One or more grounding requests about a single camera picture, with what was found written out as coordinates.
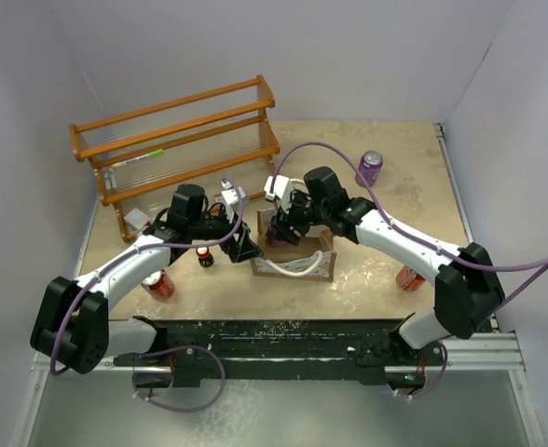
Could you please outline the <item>canvas bag with rope handles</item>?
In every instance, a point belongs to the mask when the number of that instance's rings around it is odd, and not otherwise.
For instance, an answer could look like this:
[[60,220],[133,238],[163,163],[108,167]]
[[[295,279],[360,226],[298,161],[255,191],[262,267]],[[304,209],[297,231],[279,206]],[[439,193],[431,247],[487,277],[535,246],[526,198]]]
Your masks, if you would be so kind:
[[332,232],[325,226],[315,226],[300,238],[297,246],[279,243],[268,231],[274,216],[274,209],[256,212],[257,243],[263,256],[251,260],[253,274],[266,278],[332,282],[336,264]]

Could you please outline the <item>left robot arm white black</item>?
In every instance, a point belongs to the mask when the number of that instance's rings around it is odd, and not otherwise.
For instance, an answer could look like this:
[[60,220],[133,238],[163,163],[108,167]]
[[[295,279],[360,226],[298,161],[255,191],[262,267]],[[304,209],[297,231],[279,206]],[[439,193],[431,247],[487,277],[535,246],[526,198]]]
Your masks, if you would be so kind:
[[111,321],[116,304],[188,251],[218,246],[233,264],[262,255],[243,221],[249,198],[233,181],[226,186],[213,205],[202,187],[178,186],[169,207],[118,256],[86,275],[49,282],[30,345],[49,357],[51,374],[89,373],[103,358],[125,354],[159,364],[168,344],[158,325],[140,317]]

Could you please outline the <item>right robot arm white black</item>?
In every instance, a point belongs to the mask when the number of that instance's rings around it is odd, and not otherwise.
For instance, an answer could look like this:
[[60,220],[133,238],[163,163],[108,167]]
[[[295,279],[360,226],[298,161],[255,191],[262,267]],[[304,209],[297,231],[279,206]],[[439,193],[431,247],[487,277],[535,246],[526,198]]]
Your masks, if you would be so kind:
[[392,333],[391,356],[411,364],[423,347],[455,336],[470,338],[505,299],[487,251],[472,242],[462,248],[414,228],[400,231],[372,200],[351,197],[328,167],[309,171],[305,191],[284,176],[270,176],[264,186],[268,201],[277,204],[272,223],[277,238],[297,244],[316,225],[357,245],[389,255],[413,269],[434,288],[432,309],[403,320]]

